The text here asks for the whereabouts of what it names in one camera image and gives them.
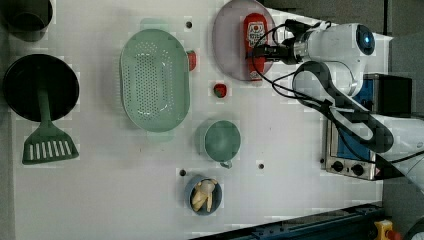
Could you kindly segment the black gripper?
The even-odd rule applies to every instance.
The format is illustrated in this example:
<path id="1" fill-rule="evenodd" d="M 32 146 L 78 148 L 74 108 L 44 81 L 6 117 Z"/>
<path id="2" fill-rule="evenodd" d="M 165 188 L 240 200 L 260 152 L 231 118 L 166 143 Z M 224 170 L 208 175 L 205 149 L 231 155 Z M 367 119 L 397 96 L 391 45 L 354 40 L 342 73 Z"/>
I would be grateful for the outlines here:
<path id="1" fill-rule="evenodd" d="M 276 39 L 277 30 L 280 28 L 292 34 L 292 37 L 284 39 L 281 43 Z M 254 47 L 252 53 L 246 53 L 245 59 L 281 61 L 287 65 L 297 64 L 300 62 L 300 59 L 295 56 L 295 43 L 299 42 L 302 36 L 311 28 L 311 25 L 288 19 L 283 24 L 270 30 L 269 34 L 271 35 L 272 45 L 266 44 L 265 46 Z"/>

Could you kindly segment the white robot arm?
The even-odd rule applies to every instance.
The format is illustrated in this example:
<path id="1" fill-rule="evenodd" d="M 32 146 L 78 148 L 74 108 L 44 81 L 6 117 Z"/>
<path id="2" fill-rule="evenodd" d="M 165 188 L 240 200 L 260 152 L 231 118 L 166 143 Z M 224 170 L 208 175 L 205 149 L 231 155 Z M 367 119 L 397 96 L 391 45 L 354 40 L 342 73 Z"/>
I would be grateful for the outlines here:
<path id="1" fill-rule="evenodd" d="M 423 121 L 379 115 L 353 99 L 362 88 L 367 60 L 375 50 L 375 38 L 369 28 L 358 23 L 333 26 L 330 22 L 310 26 L 291 19 L 282 26 L 293 37 L 281 44 L 266 43 L 274 29 L 261 30 L 247 38 L 250 48 L 246 58 L 254 75 L 262 75 L 260 59 L 297 65 L 288 98 L 320 112 L 338 130 L 422 188 Z"/>

